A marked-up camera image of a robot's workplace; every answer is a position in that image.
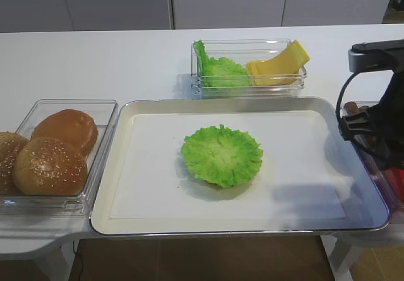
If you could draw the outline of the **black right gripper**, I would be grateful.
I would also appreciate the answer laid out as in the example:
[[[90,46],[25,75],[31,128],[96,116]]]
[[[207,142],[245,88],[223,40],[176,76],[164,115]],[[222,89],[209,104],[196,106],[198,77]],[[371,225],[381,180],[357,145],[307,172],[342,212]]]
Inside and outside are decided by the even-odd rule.
[[[345,141],[369,154],[379,170],[403,168],[403,72],[393,73],[380,101],[366,111],[351,116],[339,116],[338,127]],[[355,137],[376,138],[374,149],[361,145]]]

